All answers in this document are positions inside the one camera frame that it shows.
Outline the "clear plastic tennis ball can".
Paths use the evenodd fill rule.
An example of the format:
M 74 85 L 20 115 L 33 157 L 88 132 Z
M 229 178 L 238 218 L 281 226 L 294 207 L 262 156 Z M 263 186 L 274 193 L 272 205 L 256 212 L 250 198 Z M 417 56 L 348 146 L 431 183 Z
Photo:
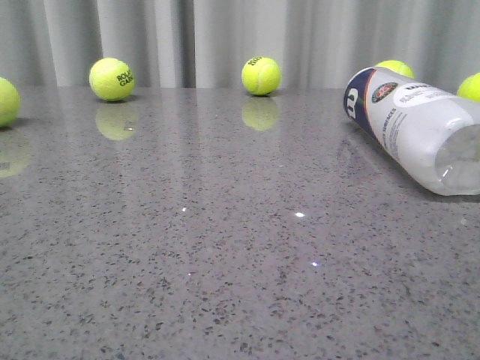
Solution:
M 423 188 L 479 194 L 479 103 L 368 67 L 349 80 L 343 108 Z

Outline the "far right tennis ball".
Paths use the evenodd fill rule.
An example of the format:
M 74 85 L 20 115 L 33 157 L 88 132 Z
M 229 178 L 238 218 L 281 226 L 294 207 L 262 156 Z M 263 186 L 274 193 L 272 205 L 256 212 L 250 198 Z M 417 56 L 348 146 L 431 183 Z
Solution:
M 480 73 L 468 76 L 458 87 L 457 96 L 480 101 Z

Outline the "far left tennis ball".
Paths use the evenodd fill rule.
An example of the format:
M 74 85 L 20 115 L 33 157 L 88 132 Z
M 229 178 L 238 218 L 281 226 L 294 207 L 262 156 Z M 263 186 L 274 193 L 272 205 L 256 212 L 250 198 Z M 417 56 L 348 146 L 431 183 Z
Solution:
M 21 97 L 17 88 L 8 79 L 0 79 L 0 125 L 13 122 L 20 111 Z

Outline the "grey pleated curtain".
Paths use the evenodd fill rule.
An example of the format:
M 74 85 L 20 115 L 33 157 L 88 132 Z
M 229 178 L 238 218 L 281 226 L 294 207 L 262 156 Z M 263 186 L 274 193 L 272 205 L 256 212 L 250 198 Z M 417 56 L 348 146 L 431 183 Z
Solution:
M 288 89 L 339 89 L 362 68 L 406 62 L 454 89 L 479 71 L 477 1 L 3 1 L 1 75 L 74 86 L 103 57 L 138 86 L 236 87 L 268 56 Z

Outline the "centre yellow tennis ball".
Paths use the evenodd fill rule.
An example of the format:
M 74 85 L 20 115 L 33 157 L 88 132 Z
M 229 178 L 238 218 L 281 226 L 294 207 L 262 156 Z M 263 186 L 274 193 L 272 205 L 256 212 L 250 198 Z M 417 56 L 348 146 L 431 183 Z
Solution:
M 241 81 L 252 95 L 267 95 L 280 85 L 281 69 L 273 58 L 253 57 L 244 64 Z

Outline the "Roland Garros tennis ball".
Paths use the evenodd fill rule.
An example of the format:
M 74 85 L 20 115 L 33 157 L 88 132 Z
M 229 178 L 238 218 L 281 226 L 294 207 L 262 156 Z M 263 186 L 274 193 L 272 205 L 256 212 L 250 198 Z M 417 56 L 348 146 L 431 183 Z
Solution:
M 120 101 L 135 88 L 135 76 L 128 64 L 117 58 L 96 61 L 89 72 L 91 90 L 102 100 Z

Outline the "Wilson 3 tennis ball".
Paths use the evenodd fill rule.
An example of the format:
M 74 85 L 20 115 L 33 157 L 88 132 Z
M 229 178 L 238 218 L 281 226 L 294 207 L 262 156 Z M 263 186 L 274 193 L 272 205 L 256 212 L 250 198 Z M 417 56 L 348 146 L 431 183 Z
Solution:
M 395 77 L 415 78 L 414 70 L 404 61 L 387 59 L 376 63 L 375 68 Z

